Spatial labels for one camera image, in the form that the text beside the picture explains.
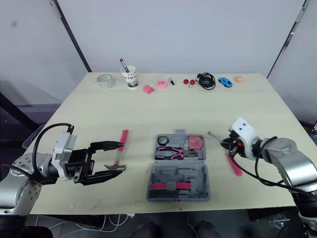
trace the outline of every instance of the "pink screwdriver handle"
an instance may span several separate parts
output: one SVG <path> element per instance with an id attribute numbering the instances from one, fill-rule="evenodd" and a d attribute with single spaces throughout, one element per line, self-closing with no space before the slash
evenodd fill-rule
<path id="1" fill-rule="evenodd" d="M 127 137 L 128 137 L 128 133 L 129 130 L 123 130 L 122 131 L 122 135 L 121 135 L 121 139 L 120 139 L 120 143 L 125 144 Z M 118 151 L 123 151 L 124 146 L 118 148 Z"/>
<path id="2" fill-rule="evenodd" d="M 226 154 L 226 155 L 227 155 L 227 158 L 228 158 L 228 160 L 229 160 L 229 163 L 230 163 L 230 165 L 232 166 L 233 171 L 234 171 L 234 173 L 236 174 L 236 176 L 241 177 L 241 176 L 242 176 L 242 171 L 241 171 L 241 169 L 239 169 L 239 168 L 233 163 L 233 161 L 232 161 L 232 159 L 230 158 L 229 154 Z"/>

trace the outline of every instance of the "tool case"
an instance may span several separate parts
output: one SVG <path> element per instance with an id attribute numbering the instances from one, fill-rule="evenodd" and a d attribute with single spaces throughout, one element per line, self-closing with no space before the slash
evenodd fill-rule
<path id="1" fill-rule="evenodd" d="M 168 138 L 168 143 L 164 146 L 158 143 L 158 139 L 162 136 Z M 171 159 L 177 152 L 158 151 L 158 148 L 161 147 L 180 147 L 184 151 L 189 151 L 191 150 L 189 138 L 192 136 L 200 137 L 203 141 L 200 149 L 194 147 L 192 150 L 197 153 L 194 157 L 183 157 L 181 160 Z M 148 201 L 198 202 L 210 199 L 208 168 L 204 164 L 206 160 L 204 136 L 185 134 L 185 130 L 177 130 L 175 134 L 159 134 L 155 144 L 154 160 L 155 164 L 151 167 L 148 184 Z"/>

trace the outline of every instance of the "hammer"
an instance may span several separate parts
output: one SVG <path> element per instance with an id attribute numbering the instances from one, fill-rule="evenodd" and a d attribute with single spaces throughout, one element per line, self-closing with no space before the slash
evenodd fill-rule
<path id="1" fill-rule="evenodd" d="M 120 143 L 125 144 L 125 142 L 127 140 L 128 133 L 129 133 L 128 130 L 123 130 L 122 131 Z M 124 146 L 118 148 L 117 156 L 116 156 L 115 162 L 114 162 L 114 164 L 112 166 L 104 165 L 108 170 L 123 170 L 123 171 L 125 171 L 126 166 L 125 165 L 119 165 L 119 159 L 120 159 L 120 156 L 121 156 L 121 152 L 123 151 L 123 148 L 124 148 Z"/>

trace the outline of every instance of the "hammer head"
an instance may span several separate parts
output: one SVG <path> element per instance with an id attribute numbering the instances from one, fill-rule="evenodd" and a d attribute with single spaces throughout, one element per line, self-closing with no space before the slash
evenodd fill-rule
<path id="1" fill-rule="evenodd" d="M 118 165 L 116 163 L 114 163 L 113 165 L 111 166 L 108 166 L 108 165 L 104 165 L 108 170 L 122 170 L 122 171 L 125 171 L 126 169 L 126 166 L 125 165 Z"/>

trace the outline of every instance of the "wooden table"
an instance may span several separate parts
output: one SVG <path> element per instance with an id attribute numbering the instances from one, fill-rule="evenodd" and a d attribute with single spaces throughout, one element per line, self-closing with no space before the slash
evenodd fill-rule
<path id="1" fill-rule="evenodd" d="M 317 164 L 317 147 L 298 123 L 280 96 L 261 74 L 242 74 L 244 81 L 236 83 L 235 74 L 227 77 L 233 87 L 225 88 L 217 82 L 207 91 L 199 85 L 192 88 L 183 79 L 195 79 L 195 74 L 139 74 L 139 86 L 127 87 L 119 73 L 110 73 L 116 79 L 111 89 L 102 89 L 96 79 L 103 73 L 88 73 L 78 87 L 58 108 L 48 125 L 67 122 L 75 126 L 77 135 L 74 149 L 88 148 L 91 142 L 118 141 L 123 129 L 130 130 L 121 163 L 127 170 L 107 182 L 83 186 L 58 179 L 45 185 L 31 213 L 33 214 L 130 214 L 219 209 L 248 209 L 292 206 L 294 202 L 285 189 L 267 187 L 248 175 L 237 177 L 225 156 L 223 148 L 212 137 L 210 130 L 223 137 L 229 126 L 243 117 L 257 131 L 260 138 L 286 137 L 293 139 L 304 154 Z M 146 94 L 143 86 L 154 87 L 159 79 L 173 78 L 165 89 L 155 88 Z M 205 135 L 211 186 L 208 202 L 153 203 L 146 200 L 149 171 L 155 163 L 153 149 L 159 133 L 187 133 Z M 55 128 L 43 137 L 38 152 L 52 153 L 59 134 L 66 128 Z M 94 172 L 112 165 L 116 151 L 98 151 L 93 159 Z M 254 171 L 254 162 L 236 157 L 237 162 Z M 277 169 L 261 161 L 260 174 L 273 181 L 280 180 Z"/>

